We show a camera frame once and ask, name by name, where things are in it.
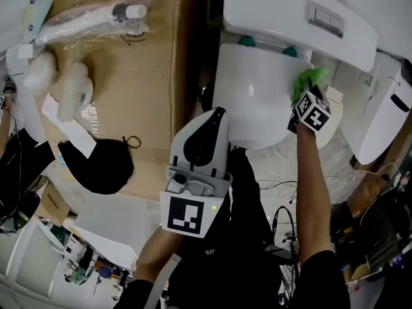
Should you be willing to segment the person's left forearm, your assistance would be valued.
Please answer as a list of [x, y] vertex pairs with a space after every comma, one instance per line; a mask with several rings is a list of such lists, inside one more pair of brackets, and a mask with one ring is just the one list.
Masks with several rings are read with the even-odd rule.
[[136, 262], [134, 280], [154, 283], [163, 267], [178, 250], [184, 235], [159, 226], [145, 243]]

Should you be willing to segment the white flat panel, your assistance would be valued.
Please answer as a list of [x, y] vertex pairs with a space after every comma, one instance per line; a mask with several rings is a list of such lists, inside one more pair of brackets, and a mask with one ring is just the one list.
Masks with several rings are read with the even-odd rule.
[[160, 203], [121, 194], [92, 194], [73, 228], [113, 264], [133, 271], [140, 252], [160, 225]]

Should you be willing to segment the green cloth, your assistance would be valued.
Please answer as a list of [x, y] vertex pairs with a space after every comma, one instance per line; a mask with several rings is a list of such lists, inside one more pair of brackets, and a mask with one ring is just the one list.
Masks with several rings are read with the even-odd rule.
[[326, 67], [310, 68], [300, 73], [293, 83], [294, 92], [291, 96], [291, 106], [294, 107], [299, 102], [305, 89], [309, 89], [310, 93], [328, 104], [320, 87], [327, 75], [328, 69]]

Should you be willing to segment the person's black clothed body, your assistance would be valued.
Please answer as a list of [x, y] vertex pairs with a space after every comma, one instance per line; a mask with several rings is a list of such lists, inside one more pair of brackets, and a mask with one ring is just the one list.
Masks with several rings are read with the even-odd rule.
[[[279, 309], [282, 273], [265, 250], [272, 229], [260, 188], [243, 148], [229, 154], [232, 192], [207, 236], [184, 236], [181, 257], [169, 279], [169, 306], [177, 309]], [[154, 286], [132, 280], [114, 309], [144, 309]], [[350, 309], [350, 297], [337, 257], [325, 250], [301, 262], [293, 309]]]

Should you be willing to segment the round white foam-wrapped part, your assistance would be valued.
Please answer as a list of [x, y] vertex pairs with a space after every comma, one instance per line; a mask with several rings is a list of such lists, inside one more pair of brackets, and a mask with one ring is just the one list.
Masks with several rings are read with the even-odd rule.
[[24, 74], [24, 86], [35, 96], [47, 92], [55, 84], [58, 71], [54, 54], [40, 53], [28, 66]]

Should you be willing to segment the black and green object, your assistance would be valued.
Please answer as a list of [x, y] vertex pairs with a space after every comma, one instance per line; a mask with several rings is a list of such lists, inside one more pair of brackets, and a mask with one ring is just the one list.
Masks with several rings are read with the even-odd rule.
[[34, 215], [40, 204], [40, 197], [36, 192], [24, 193], [20, 198], [15, 215], [13, 216], [14, 230], [22, 229]]

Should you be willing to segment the person's right forearm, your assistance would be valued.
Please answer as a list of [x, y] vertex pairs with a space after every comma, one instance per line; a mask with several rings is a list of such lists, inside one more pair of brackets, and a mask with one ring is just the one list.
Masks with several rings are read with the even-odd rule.
[[314, 132], [304, 124], [297, 131], [297, 239], [301, 262], [331, 250], [330, 196]]

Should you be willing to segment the cream toilet seat lid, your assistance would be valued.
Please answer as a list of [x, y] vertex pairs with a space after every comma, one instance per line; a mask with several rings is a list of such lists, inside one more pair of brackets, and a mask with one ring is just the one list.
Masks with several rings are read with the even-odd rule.
[[317, 148], [323, 148], [336, 132], [343, 114], [343, 94], [335, 88], [326, 85], [323, 89], [325, 98], [329, 103], [331, 117], [326, 125], [316, 134]]

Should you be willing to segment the small cardboard box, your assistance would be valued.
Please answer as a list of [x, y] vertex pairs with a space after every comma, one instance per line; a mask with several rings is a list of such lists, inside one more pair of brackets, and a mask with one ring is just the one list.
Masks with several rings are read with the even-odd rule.
[[71, 210], [51, 182], [44, 184], [37, 194], [41, 197], [34, 216], [42, 221], [50, 221], [61, 227]]

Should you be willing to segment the large cardboard box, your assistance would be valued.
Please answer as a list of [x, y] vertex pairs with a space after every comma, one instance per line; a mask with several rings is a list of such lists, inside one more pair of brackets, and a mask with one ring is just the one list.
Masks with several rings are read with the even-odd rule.
[[[124, 0], [54, 0], [51, 16], [76, 7]], [[61, 101], [71, 65], [84, 63], [93, 82], [89, 106], [75, 116], [95, 140], [130, 139], [132, 177], [120, 194], [159, 199], [173, 136], [189, 119], [204, 46], [205, 0], [153, 0], [148, 32], [55, 42], [59, 78], [36, 98], [38, 109]]]

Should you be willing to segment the black drawstring bag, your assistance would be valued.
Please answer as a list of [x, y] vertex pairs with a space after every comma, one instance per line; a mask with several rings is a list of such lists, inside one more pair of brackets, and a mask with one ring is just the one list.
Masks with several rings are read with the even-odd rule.
[[98, 139], [89, 157], [85, 157], [71, 142], [58, 144], [61, 156], [73, 177], [83, 188], [95, 194], [115, 194], [134, 173], [131, 149], [142, 145], [137, 136], [121, 140]]

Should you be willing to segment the plastic-wrapped white pipe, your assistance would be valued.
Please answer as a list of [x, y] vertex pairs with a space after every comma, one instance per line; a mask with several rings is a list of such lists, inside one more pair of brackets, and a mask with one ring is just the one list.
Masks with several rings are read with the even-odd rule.
[[110, 0], [78, 6], [47, 20], [33, 40], [36, 45], [85, 36], [138, 36], [149, 31], [148, 11], [155, 0]]

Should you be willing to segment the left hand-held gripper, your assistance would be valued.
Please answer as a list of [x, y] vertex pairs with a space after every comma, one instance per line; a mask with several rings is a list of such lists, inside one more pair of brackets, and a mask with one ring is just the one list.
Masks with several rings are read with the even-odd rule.
[[[174, 136], [167, 187], [160, 193], [164, 230], [195, 238], [206, 236], [232, 183], [232, 175], [225, 173], [228, 133], [226, 111], [214, 108], [192, 119]], [[186, 169], [204, 169], [215, 177]]]

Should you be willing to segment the white smart toilet black panel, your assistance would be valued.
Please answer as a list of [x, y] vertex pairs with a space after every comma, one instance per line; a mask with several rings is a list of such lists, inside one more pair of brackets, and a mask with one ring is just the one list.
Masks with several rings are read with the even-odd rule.
[[369, 72], [341, 62], [333, 80], [342, 93], [340, 129], [360, 164], [376, 160], [412, 109], [412, 64], [378, 52]]

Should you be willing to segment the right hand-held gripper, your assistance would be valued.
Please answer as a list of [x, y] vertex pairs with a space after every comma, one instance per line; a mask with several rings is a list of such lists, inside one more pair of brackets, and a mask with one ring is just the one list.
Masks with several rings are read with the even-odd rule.
[[301, 98], [292, 104], [292, 115], [287, 129], [296, 133], [296, 125], [304, 124], [314, 133], [319, 132], [331, 119], [329, 104], [318, 85], [305, 88]]

